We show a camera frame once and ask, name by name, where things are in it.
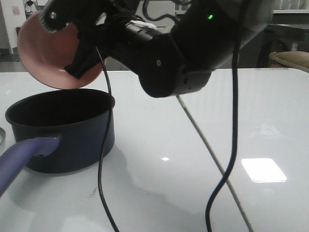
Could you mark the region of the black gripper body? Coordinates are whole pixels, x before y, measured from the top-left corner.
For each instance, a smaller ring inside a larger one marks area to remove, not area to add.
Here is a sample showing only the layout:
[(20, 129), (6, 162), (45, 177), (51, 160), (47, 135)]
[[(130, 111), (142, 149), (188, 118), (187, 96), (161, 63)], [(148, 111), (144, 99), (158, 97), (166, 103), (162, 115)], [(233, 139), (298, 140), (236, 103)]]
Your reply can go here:
[(166, 63), (167, 56), (175, 51), (170, 37), (135, 16), (137, 0), (108, 2), (106, 11), (92, 25), (99, 27), (102, 52), (125, 65), (140, 80), (163, 79), (171, 75)]

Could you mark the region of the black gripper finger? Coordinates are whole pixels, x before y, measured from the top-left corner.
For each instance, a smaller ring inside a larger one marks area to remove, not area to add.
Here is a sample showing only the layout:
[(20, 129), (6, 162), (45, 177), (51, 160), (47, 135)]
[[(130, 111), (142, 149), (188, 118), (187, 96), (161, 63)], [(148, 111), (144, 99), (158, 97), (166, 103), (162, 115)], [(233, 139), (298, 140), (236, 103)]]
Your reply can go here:
[(106, 11), (107, 0), (49, 0), (39, 13), (42, 26), (54, 33), (74, 23), (78, 28), (94, 25)]
[(78, 45), (73, 60), (65, 66), (65, 71), (75, 79), (96, 79), (103, 71), (102, 65), (108, 57), (101, 49), (99, 27), (67, 24), (67, 28), (76, 30)]

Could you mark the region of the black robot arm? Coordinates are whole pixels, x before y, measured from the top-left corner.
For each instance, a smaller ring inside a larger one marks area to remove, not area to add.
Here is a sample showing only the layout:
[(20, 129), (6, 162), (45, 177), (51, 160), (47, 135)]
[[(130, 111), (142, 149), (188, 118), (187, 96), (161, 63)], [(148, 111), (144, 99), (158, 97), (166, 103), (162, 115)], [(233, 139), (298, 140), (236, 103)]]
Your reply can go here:
[(104, 58), (133, 71), (152, 97), (202, 89), (236, 47), (270, 23), (271, 0), (189, 0), (189, 9), (170, 32), (145, 26), (136, 0), (50, 0), (39, 14), (49, 32), (73, 23), (79, 44), (66, 71), (79, 79)]

